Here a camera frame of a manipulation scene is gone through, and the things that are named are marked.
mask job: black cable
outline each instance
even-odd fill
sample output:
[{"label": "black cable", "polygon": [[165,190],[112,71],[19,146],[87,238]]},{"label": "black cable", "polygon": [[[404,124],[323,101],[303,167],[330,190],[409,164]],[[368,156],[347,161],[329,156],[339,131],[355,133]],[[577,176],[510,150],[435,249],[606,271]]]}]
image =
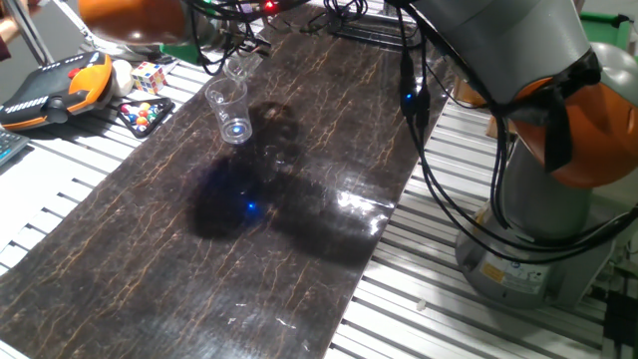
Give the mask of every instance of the black cable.
[{"label": "black cable", "polygon": [[[426,68],[428,69],[428,71],[433,75],[433,77],[435,78],[436,82],[439,84],[439,86],[441,87],[441,89],[446,92],[448,94],[449,97],[451,97],[450,93],[447,91],[446,87],[443,85],[443,83],[441,82],[441,80],[439,80],[439,78],[437,77],[437,75],[434,73],[434,71],[432,70],[432,68],[430,68],[430,66],[427,65],[427,63],[425,64]],[[500,141],[498,144],[500,144],[500,148],[501,150],[497,150],[497,153],[500,155],[497,155],[496,157],[496,163],[494,166],[494,171],[493,171],[493,175],[492,176],[492,186],[491,186],[491,193],[492,195],[490,196],[490,201],[492,201],[493,199],[493,206],[492,209],[496,208],[496,211],[498,211],[498,213],[502,213],[502,210],[499,210],[501,208],[501,204],[502,201],[500,200],[500,196],[502,194],[502,180],[503,180],[503,174],[506,168],[506,159],[507,159],[507,150],[506,150],[506,145],[503,144],[503,141],[506,140],[506,132],[504,131],[504,125],[503,126],[499,126],[499,124],[503,124],[503,119],[496,119],[496,125],[499,128],[498,132],[498,140]],[[442,192],[445,193],[445,191],[443,190],[442,187],[438,186],[438,182],[436,181],[436,179],[434,180],[434,184],[435,186]],[[475,221],[473,221],[472,218],[468,217],[466,213],[463,212],[462,209],[460,209],[455,202],[449,198],[446,197],[446,200],[450,203],[450,205],[456,210],[458,211],[466,220],[468,220],[471,224],[473,224],[474,226],[476,226],[478,229],[480,229],[481,231],[483,231],[485,234],[489,235],[490,237],[493,237],[494,239],[501,241],[504,244],[507,245],[512,245],[514,247],[516,247],[516,244],[513,242],[510,242],[507,239],[504,239],[498,235],[496,235],[495,233],[485,229],[482,225],[480,225],[479,223],[476,223]],[[503,227],[508,227],[508,224],[506,224],[505,220],[500,220],[499,224]],[[598,224],[596,226],[593,226],[585,231],[583,231],[582,233],[576,234],[576,235],[572,235],[566,238],[555,238],[555,239],[545,239],[542,241],[544,242],[552,242],[554,243],[554,245],[552,245],[552,247],[554,248],[561,248],[561,247],[565,247],[565,248],[569,248],[570,245],[572,245],[574,242],[577,242],[579,240],[581,240],[583,237],[587,237],[588,235],[590,235],[592,232],[594,232],[596,229],[602,227],[603,225],[605,225],[607,223],[601,223]]]},{"label": "black cable", "polygon": [[[235,46],[234,48],[230,49],[229,46],[230,46],[230,43],[231,43],[231,38],[227,37],[226,38],[226,44],[225,44],[226,50],[224,51],[223,56],[221,57],[220,60],[211,62],[201,52],[201,46],[199,45],[199,38],[197,36],[197,26],[196,26],[196,23],[195,23],[195,12],[194,12],[194,10],[192,8],[190,9],[190,24],[191,24],[191,28],[192,28],[191,30],[192,30],[193,42],[195,43],[195,48],[197,49],[197,56],[199,57],[199,61],[201,61],[201,67],[203,68],[203,71],[206,74],[208,74],[208,76],[211,76],[211,77],[219,75],[221,73],[221,71],[223,70],[223,65],[225,64],[226,60],[235,51],[237,51],[238,46]],[[217,70],[211,72],[208,69],[208,65],[215,65],[215,64],[219,64],[219,66],[217,67]]]},{"label": "black cable", "polygon": [[[405,31],[402,32],[402,37],[405,40]],[[433,74],[433,76],[435,77],[436,75],[434,74],[434,72],[432,71],[432,69],[429,68],[429,66],[427,66],[426,63],[426,68],[428,68],[428,70]],[[445,90],[445,87],[443,86],[443,84],[438,81],[440,86],[442,86],[442,89]],[[584,251],[590,250],[595,246],[601,245],[604,242],[606,242],[607,240],[609,240],[609,237],[613,237],[613,233],[614,231],[616,233],[619,233],[620,231],[624,230],[624,228],[626,228],[628,225],[631,224],[631,222],[638,217],[638,205],[634,208],[634,210],[632,210],[629,213],[626,213],[623,217],[623,221],[618,221],[618,220],[614,220],[614,222],[612,223],[612,221],[609,221],[607,223],[601,224],[598,226],[599,228],[602,228],[603,226],[608,226],[608,225],[614,225],[615,227],[612,228],[612,233],[603,233],[603,235],[598,235],[598,236],[592,236],[589,238],[586,238],[585,240],[582,240],[578,243],[575,244],[569,244],[569,245],[565,245],[565,246],[555,246],[552,248],[539,248],[539,247],[529,247],[529,246],[525,246],[525,245],[521,245],[519,243],[516,242],[512,242],[508,239],[504,239],[501,238],[499,236],[497,236],[496,234],[492,233],[491,231],[487,230],[486,228],[482,227],[482,225],[480,225],[479,223],[476,223],[476,221],[469,217],[461,208],[459,208],[455,202],[447,195],[447,193],[445,192],[445,190],[438,184],[438,182],[436,181],[436,178],[434,177],[434,175],[432,174],[432,171],[430,170],[430,167],[428,166],[427,160],[425,158],[425,151],[423,150],[422,144],[423,144],[423,139],[419,139],[419,137],[415,134],[415,130],[412,128],[413,125],[413,115],[412,114],[407,114],[406,118],[408,120],[408,123],[411,127],[411,132],[413,135],[413,141],[415,142],[415,146],[417,146],[417,149],[419,151],[419,156],[421,158],[421,162],[422,162],[422,169],[424,172],[424,180],[426,181],[426,183],[428,184],[428,188],[433,196],[433,198],[435,199],[435,201],[438,203],[438,205],[442,208],[442,210],[446,213],[446,215],[450,218],[450,220],[456,225],[458,226],[466,235],[468,235],[472,240],[476,241],[481,247],[485,248],[486,250],[490,251],[492,254],[497,255],[499,257],[502,257],[504,259],[508,259],[511,261],[519,261],[519,262],[524,262],[521,261],[519,258],[513,258],[513,257],[508,257],[506,255],[503,255],[502,253],[498,253],[497,251],[491,250],[491,248],[489,248],[488,246],[486,246],[484,243],[482,243],[479,239],[477,239],[476,237],[474,237],[471,233],[469,233],[468,231],[465,230],[465,228],[456,220],[456,218],[448,211],[448,209],[446,208],[446,206],[443,204],[443,202],[439,199],[439,197],[437,196],[437,194],[435,193],[433,187],[432,187],[432,182],[434,183],[435,187],[439,190],[439,192],[444,196],[444,198],[449,202],[449,204],[459,213],[461,214],[466,220],[468,220],[471,224],[473,224],[475,227],[479,228],[481,231],[483,231],[484,233],[488,234],[490,237],[493,237],[493,239],[500,241],[501,243],[505,244],[505,245],[509,245],[518,249],[522,249],[522,250],[527,250],[527,251],[532,251],[532,252],[546,252],[546,253],[556,253],[556,252],[566,252],[566,251],[572,251],[572,250],[576,250],[575,252],[560,256],[560,257],[554,257],[554,258],[550,258],[550,259],[545,259],[545,260],[539,260],[539,261],[534,261],[534,263],[547,263],[547,262],[552,262],[552,261],[556,261],[556,260],[562,260],[568,257],[572,257],[574,255],[578,255]],[[494,170],[496,172],[499,173],[503,173],[504,167],[506,165],[506,156],[507,156],[507,148],[506,148],[506,142],[503,144],[503,141],[505,140],[505,138],[503,137],[503,132],[504,132],[504,124],[503,121],[500,121],[500,124],[502,125],[500,127],[500,137],[503,139],[501,140],[501,151],[499,152],[499,162],[497,164],[497,166],[494,167]]]}]

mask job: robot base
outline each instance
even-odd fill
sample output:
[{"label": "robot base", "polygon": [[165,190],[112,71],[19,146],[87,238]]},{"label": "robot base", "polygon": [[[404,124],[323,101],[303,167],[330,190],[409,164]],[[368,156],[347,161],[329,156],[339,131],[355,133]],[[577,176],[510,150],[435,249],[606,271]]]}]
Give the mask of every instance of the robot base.
[{"label": "robot base", "polygon": [[[502,229],[488,209],[483,211],[483,225],[504,238],[521,242]],[[591,215],[590,222],[600,222]],[[522,260],[550,258],[545,253],[523,252],[505,246],[469,227],[483,243],[500,253]],[[487,298],[515,308],[537,308],[543,305],[573,307],[587,292],[609,260],[615,240],[563,261],[531,265],[501,259],[480,247],[461,233],[457,238],[457,263],[472,287]]]}]

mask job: plastic cup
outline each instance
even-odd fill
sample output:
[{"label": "plastic cup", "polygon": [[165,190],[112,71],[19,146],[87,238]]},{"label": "plastic cup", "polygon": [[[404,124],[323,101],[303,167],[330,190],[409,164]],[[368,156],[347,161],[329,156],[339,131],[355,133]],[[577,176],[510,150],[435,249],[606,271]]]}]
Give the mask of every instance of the plastic cup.
[{"label": "plastic cup", "polygon": [[206,99],[215,111],[221,138],[229,144],[243,144],[252,136],[245,82],[215,81],[206,89]]}]

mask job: table surface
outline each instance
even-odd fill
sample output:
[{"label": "table surface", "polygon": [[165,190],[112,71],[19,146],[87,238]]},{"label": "table surface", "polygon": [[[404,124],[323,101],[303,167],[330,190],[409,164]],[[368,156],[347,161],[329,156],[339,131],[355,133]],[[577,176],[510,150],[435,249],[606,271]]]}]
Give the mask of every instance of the table surface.
[{"label": "table surface", "polygon": [[252,141],[225,145],[202,93],[182,106],[0,279],[7,343],[32,358],[323,354],[416,153],[398,54],[272,42],[248,84]]}]

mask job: metal slat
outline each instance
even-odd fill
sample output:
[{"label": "metal slat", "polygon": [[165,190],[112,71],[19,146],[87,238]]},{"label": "metal slat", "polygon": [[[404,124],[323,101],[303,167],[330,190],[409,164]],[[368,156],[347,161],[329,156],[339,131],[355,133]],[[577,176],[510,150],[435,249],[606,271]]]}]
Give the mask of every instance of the metal slat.
[{"label": "metal slat", "polygon": [[512,344],[495,335],[486,333],[435,310],[418,310],[418,302],[401,297],[371,283],[362,282],[354,293],[357,301],[365,301],[381,310],[398,315],[405,322],[423,328],[444,340],[453,340],[480,357],[495,358],[547,358],[519,345]]},{"label": "metal slat", "polygon": [[101,136],[105,139],[129,146],[133,149],[142,143],[136,139],[128,129],[92,117],[84,117],[81,121],[70,122],[69,126],[84,130],[94,136]]},{"label": "metal slat", "polygon": [[351,357],[350,355],[347,355],[344,352],[339,351],[338,349],[328,349],[328,351],[326,352],[326,356],[324,357],[325,359],[355,359],[354,357]]},{"label": "metal slat", "polygon": [[[477,198],[477,197],[468,195],[468,193],[461,192],[460,190],[452,188],[446,185],[445,183],[440,183],[440,185],[446,191],[448,196],[454,202],[456,202],[460,207],[480,208],[485,204],[484,198]],[[441,195],[441,193],[436,188],[434,188],[434,190],[437,196],[443,200],[444,198]],[[428,190],[428,186],[421,179],[409,179],[408,184],[406,184],[404,194],[409,194],[421,200],[427,200],[428,202],[434,203],[434,198],[430,194],[430,191]]]},{"label": "metal slat", "polygon": [[44,208],[54,214],[66,217],[78,205],[78,202],[61,194],[54,195],[53,198],[46,201]]},{"label": "metal slat", "polygon": [[192,95],[196,94],[203,87],[203,84],[201,83],[183,79],[172,74],[166,75],[166,81],[169,86],[188,92]]},{"label": "metal slat", "polygon": [[60,155],[67,160],[71,160],[80,165],[89,167],[104,175],[113,172],[120,162],[91,152],[83,147],[74,145],[62,139],[51,138],[51,140],[31,140],[34,146],[48,150],[54,154]]},{"label": "metal slat", "polygon": [[392,358],[390,356],[384,355],[382,353],[379,353],[373,349],[371,349],[370,347],[368,347],[369,343],[365,343],[362,344],[360,342],[356,342],[342,334],[340,334],[338,331],[335,334],[334,338],[332,339],[332,344],[334,346],[336,346],[337,348],[339,348],[340,350],[343,350],[344,352],[347,353],[352,353],[357,355],[360,358],[366,358],[366,359],[388,359],[388,358]]},{"label": "metal slat", "polygon": [[51,126],[43,131],[119,162],[125,160],[133,151],[133,148],[130,146],[124,146],[115,141],[94,136],[86,131],[76,130],[71,127]]},{"label": "metal slat", "polygon": [[9,244],[0,252],[0,264],[13,268],[27,255],[27,251],[17,245]]},{"label": "metal slat", "polygon": [[475,167],[491,170],[494,167],[494,157],[478,153],[462,145],[441,142],[437,139],[430,139],[426,145],[426,153],[437,154],[444,158],[463,159],[464,162]]},{"label": "metal slat", "polygon": [[71,180],[60,188],[60,193],[76,202],[81,202],[91,194],[92,190],[84,184]]},{"label": "metal slat", "polygon": [[[463,274],[457,271],[456,268],[440,265],[386,243],[380,243],[378,250],[375,251],[373,256],[387,260],[412,273],[427,276],[429,280],[437,281],[437,285],[445,286],[456,294],[486,305],[490,304],[489,301],[474,291]],[[539,328],[553,330],[574,340],[588,343],[590,346],[600,346],[602,344],[603,328],[601,325],[554,308],[537,310],[503,308],[501,311],[521,320],[534,323]]]},{"label": "metal slat", "polygon": [[[347,338],[352,342],[360,344],[370,350],[383,355],[386,358],[402,358],[413,359],[417,358],[414,355],[410,355],[405,351],[402,351],[384,341],[381,341],[373,336],[370,336],[363,331],[357,330],[352,327],[348,322],[342,323],[337,327],[337,335],[343,338]],[[345,347],[346,350],[354,349],[353,346]],[[353,354],[359,355],[359,352],[352,351]]]},{"label": "metal slat", "polygon": [[0,341],[0,353],[4,352],[8,355],[8,359],[29,359],[19,351],[13,349],[9,345]]},{"label": "metal slat", "polygon": [[36,244],[38,244],[45,237],[45,233],[38,231],[30,226],[26,226],[20,230],[18,235],[13,238],[13,241],[20,246],[31,250]]},{"label": "metal slat", "polygon": [[184,64],[177,65],[174,69],[172,69],[170,74],[173,76],[179,76],[183,79],[186,79],[201,85],[204,85],[206,82],[208,82],[208,80],[210,80],[210,77],[207,74],[192,68],[188,68]]},{"label": "metal slat", "polygon": [[382,265],[374,259],[368,264],[364,278],[380,283],[399,294],[403,293],[403,296],[425,299],[431,307],[435,306],[437,311],[547,356],[594,359],[598,358],[600,353],[587,345],[542,330],[435,284]]},{"label": "metal slat", "polygon": [[49,234],[55,229],[62,219],[48,211],[41,210],[36,216],[29,220],[29,224],[37,229]]},{"label": "metal slat", "polygon": [[381,314],[357,301],[350,302],[344,314],[344,320],[351,325],[366,328],[370,330],[370,335],[382,337],[401,350],[418,357],[480,359],[476,354]]}]

